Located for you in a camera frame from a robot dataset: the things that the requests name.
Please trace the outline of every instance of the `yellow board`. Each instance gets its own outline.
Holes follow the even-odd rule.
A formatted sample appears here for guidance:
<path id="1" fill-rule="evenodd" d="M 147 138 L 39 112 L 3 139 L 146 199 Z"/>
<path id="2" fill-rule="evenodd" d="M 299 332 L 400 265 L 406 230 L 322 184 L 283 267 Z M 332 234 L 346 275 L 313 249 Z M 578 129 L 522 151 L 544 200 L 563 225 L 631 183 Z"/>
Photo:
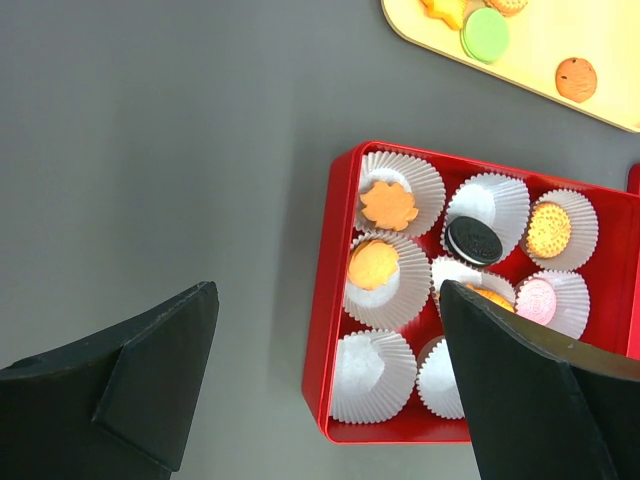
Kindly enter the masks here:
<path id="1" fill-rule="evenodd" d="M 471 0 L 467 16 L 484 7 Z M 640 0 L 530 0 L 508 17 L 507 53 L 486 65 L 469 58 L 460 32 L 429 18 L 421 0 L 382 0 L 393 29 L 409 42 L 433 50 L 631 132 L 640 132 Z M 596 93 L 584 103 L 556 90 L 558 64 L 586 58 L 598 75 Z"/>

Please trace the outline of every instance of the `red box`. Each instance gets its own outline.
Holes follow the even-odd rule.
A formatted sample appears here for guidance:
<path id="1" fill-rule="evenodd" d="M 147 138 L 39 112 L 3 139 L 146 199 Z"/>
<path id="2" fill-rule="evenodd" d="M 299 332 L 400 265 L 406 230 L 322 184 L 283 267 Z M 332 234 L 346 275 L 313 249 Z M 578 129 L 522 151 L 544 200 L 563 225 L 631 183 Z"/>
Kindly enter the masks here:
<path id="1" fill-rule="evenodd" d="M 465 420 L 444 420 L 431 414 L 413 392 L 409 403 L 394 418 L 372 425 L 349 425 L 329 416 L 331 385 L 339 338 L 366 326 L 342 308 L 362 156 L 385 150 L 429 161 L 442 175 L 447 201 L 467 178 L 478 173 L 503 173 L 525 181 L 531 200 L 556 188 L 584 194 L 598 215 L 600 236 L 592 258 L 578 272 L 591 295 L 589 322 L 581 340 L 610 352 L 640 359 L 640 165 L 631 169 L 625 193 L 478 160 L 454 157 L 382 142 L 366 142 L 338 157 L 331 165 L 322 240 L 307 344 L 302 392 L 318 427 L 335 443 L 462 443 L 469 442 Z M 444 215 L 429 233 L 417 239 L 430 258 L 444 254 L 439 242 Z M 488 270 L 518 283 L 539 268 L 516 249 L 506 260 Z M 442 324 L 433 300 L 412 322 L 400 330 L 414 353 L 431 338 L 441 335 Z"/>

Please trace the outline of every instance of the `orange round cookie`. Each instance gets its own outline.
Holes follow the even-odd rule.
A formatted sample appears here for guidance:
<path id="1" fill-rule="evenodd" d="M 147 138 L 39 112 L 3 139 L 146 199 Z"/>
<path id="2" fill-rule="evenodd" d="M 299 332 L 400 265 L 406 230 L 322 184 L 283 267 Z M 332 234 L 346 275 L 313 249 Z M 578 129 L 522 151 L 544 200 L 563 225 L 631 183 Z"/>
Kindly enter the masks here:
<path id="1" fill-rule="evenodd" d="M 505 17 L 510 17 L 526 7 L 529 0 L 485 0 L 484 3 L 487 7 L 498 10 Z"/>
<path id="2" fill-rule="evenodd" d="M 364 290 L 375 290 L 398 270 L 398 258 L 396 249 L 382 240 L 362 242 L 351 252 L 347 279 Z"/>
<path id="3" fill-rule="evenodd" d="M 556 88 L 563 97 L 582 103 L 596 92 L 598 76 L 588 60 L 567 58 L 556 70 Z"/>
<path id="4" fill-rule="evenodd" d="M 487 300 L 492 301 L 496 305 L 500 305 L 505 310 L 508 310 L 509 312 L 512 312 L 512 313 L 515 311 L 513 309 L 513 306 L 509 303 L 509 301 L 506 298 L 504 298 L 502 295 L 498 295 L 496 292 L 492 292 L 491 290 L 486 290 L 484 288 L 476 288 L 470 283 L 467 284 L 467 287 L 469 287 L 471 290 L 476 292 L 478 295 L 482 295 Z"/>
<path id="5" fill-rule="evenodd" d="M 376 228 L 399 232 L 418 216 L 413 195 L 399 183 L 375 182 L 371 190 L 360 195 L 360 200 L 365 205 L 362 214 L 374 222 Z"/>
<path id="6" fill-rule="evenodd" d="M 559 255 L 571 238 L 571 221 L 562 207 L 554 203 L 541 203 L 533 209 L 527 248 L 540 258 L 553 258 Z"/>

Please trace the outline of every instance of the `white paper cupcake liner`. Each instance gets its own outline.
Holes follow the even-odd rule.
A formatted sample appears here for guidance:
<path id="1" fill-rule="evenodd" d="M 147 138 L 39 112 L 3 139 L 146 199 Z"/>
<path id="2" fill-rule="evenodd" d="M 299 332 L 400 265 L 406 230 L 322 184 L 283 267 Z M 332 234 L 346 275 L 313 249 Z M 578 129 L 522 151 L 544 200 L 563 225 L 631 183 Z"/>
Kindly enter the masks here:
<path id="1" fill-rule="evenodd" d="M 418 216 L 409 226 L 397 232 L 407 237 L 427 233 L 442 213 L 445 203 L 444 182 L 438 171 L 426 160 L 392 152 L 373 152 L 362 157 L 358 195 L 368 192 L 374 182 L 399 183 L 415 198 Z M 355 227 L 360 231 L 376 229 L 363 214 L 364 205 L 358 197 Z"/>
<path id="2" fill-rule="evenodd" d="M 416 360 L 418 361 L 418 368 L 420 368 L 427 358 L 429 358 L 431 351 L 436 347 L 436 345 L 444 340 L 444 338 L 444 335 L 439 335 L 425 343 L 424 347 L 422 347 L 422 350 L 420 350 L 420 353 L 418 353 L 418 356 L 416 357 Z"/>
<path id="3" fill-rule="evenodd" d="M 498 235 L 502 244 L 501 262 L 518 245 L 527 228 L 530 201 L 529 190 L 522 180 L 493 173 L 469 178 L 458 188 L 447 207 L 440 235 L 442 248 L 450 252 L 444 241 L 447 226 L 457 217 L 471 217 Z"/>
<path id="4" fill-rule="evenodd" d="M 379 239 L 398 252 L 398 270 L 386 285 L 364 290 L 346 280 L 344 309 L 373 328 L 397 329 L 413 320 L 429 300 L 431 266 L 425 253 L 410 239 L 395 233 L 368 232 L 351 244 Z"/>
<path id="5" fill-rule="evenodd" d="M 545 270 L 569 271 L 583 266 L 593 255 L 598 243 L 598 216 L 587 198 L 571 190 L 553 190 L 545 193 L 534 204 L 555 203 L 569 215 L 571 235 L 567 247 L 553 258 L 540 258 L 527 248 L 527 236 L 521 245 L 536 265 Z"/>
<path id="6" fill-rule="evenodd" d="M 422 403 L 432 413 L 449 420 L 464 418 L 446 340 L 438 342 L 420 366 L 416 385 Z"/>
<path id="7" fill-rule="evenodd" d="M 545 270 L 534 273 L 521 282 L 518 286 L 518 294 L 522 285 L 534 278 L 549 283 L 556 294 L 556 312 L 546 326 L 578 340 L 587 326 L 591 308 L 589 289 L 584 278 L 575 272 Z"/>
<path id="8" fill-rule="evenodd" d="M 373 330 L 338 341 L 331 416 L 345 423 L 389 420 L 409 401 L 416 358 L 398 333 Z"/>
<path id="9" fill-rule="evenodd" d="M 470 267 L 465 263 L 444 255 L 433 260 L 431 264 L 431 279 L 433 282 L 433 300 L 436 303 L 438 312 L 440 312 L 440 301 L 438 299 L 438 295 L 440 294 L 442 282 L 445 280 L 456 280 L 460 283 L 470 283 L 474 287 L 491 290 L 503 297 L 511 305 L 516 301 L 515 288 L 505 278 L 494 273 Z"/>

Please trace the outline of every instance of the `yellow star-shaped cookie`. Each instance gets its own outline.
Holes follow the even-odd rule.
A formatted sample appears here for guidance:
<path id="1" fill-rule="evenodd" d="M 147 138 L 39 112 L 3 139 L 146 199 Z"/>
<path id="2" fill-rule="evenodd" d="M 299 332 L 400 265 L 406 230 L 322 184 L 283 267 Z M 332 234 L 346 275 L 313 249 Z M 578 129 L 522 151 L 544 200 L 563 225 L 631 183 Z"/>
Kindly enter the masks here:
<path id="1" fill-rule="evenodd" d="M 464 25 L 464 12 L 468 0 L 422 0 L 427 6 L 427 14 L 441 18 L 449 27 L 460 30 Z"/>
<path id="2" fill-rule="evenodd" d="M 360 195 L 360 200 L 365 205 L 362 214 L 374 222 L 376 228 L 399 232 L 418 216 L 413 195 L 405 192 L 399 183 L 375 182 L 371 190 Z"/>

